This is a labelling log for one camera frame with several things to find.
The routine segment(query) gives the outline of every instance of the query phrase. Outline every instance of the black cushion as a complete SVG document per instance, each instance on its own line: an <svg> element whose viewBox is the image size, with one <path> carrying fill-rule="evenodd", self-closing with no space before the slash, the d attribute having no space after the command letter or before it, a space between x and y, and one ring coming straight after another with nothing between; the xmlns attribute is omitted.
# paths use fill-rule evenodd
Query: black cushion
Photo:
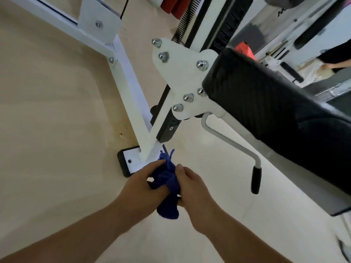
<svg viewBox="0 0 351 263"><path fill-rule="evenodd" d="M304 0L265 0L267 4L271 6L277 6L281 8L293 8L298 6Z"/></svg>
<svg viewBox="0 0 351 263"><path fill-rule="evenodd" d="M351 118L230 48L202 85L258 140L351 194Z"/></svg>

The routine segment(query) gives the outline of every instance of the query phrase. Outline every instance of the dark pad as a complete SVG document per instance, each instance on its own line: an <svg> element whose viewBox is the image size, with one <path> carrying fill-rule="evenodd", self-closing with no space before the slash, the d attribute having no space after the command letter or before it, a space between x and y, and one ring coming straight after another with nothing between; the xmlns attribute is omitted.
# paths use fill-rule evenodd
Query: dark pad
<svg viewBox="0 0 351 263"><path fill-rule="evenodd" d="M351 194L351 118L230 48L202 85L258 140Z"/></svg>
<svg viewBox="0 0 351 263"><path fill-rule="evenodd" d="M293 8L298 6L304 0L265 0L267 4L271 6L281 7L281 8Z"/></svg>

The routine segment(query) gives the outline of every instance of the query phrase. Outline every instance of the person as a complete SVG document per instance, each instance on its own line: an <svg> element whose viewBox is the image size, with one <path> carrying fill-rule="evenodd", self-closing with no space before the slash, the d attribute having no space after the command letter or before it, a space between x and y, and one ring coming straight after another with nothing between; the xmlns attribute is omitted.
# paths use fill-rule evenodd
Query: person
<svg viewBox="0 0 351 263"><path fill-rule="evenodd" d="M164 163L164 160L152 162L133 174L107 207L6 256L0 263L95 262L121 234L154 212L169 194L166 185L151 190L146 181ZM212 242L224 262L290 262L222 210L198 174L180 164L175 171L181 187L179 205L189 214L195 230Z"/></svg>
<svg viewBox="0 0 351 263"><path fill-rule="evenodd" d="M323 52L317 58L325 64L321 66L321 70L333 70L334 73L351 67L351 39L343 44Z"/></svg>

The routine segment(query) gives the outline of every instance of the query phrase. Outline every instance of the floor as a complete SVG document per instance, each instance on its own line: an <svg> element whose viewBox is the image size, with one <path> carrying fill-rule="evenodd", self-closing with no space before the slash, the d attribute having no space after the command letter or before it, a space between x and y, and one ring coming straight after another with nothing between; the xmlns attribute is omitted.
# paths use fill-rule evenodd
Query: floor
<svg viewBox="0 0 351 263"><path fill-rule="evenodd" d="M116 153L137 142L105 57L7 0L0 19L2 257L111 202L126 181ZM165 86L150 40L171 37L174 24L147 0L130 0L125 12L119 35L150 106ZM249 147L220 119L208 123ZM205 132L199 119L182 122L166 147L227 212L293 262L345 262L331 218L265 159L260 194L252 195L252 159ZM176 221L152 214L98 262L222 261L180 209Z"/></svg>

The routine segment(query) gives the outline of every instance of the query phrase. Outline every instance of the microfiber cloth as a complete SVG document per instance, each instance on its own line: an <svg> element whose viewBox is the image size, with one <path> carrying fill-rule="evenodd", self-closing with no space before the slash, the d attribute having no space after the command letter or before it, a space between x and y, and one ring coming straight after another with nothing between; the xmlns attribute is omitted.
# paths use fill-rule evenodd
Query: microfiber cloth
<svg viewBox="0 0 351 263"><path fill-rule="evenodd" d="M171 162L173 152L174 150L172 150L169 156L166 153L160 154L159 159L165 159L166 163L153 171L151 177L154 178L154 181L149 183L151 189L157 189L166 184L170 190L171 193L162 201L160 206L157 207L157 213L171 220L178 219L179 217L177 203L178 199L180 199L180 197L177 196L180 194L180 185L175 176L176 166Z"/></svg>

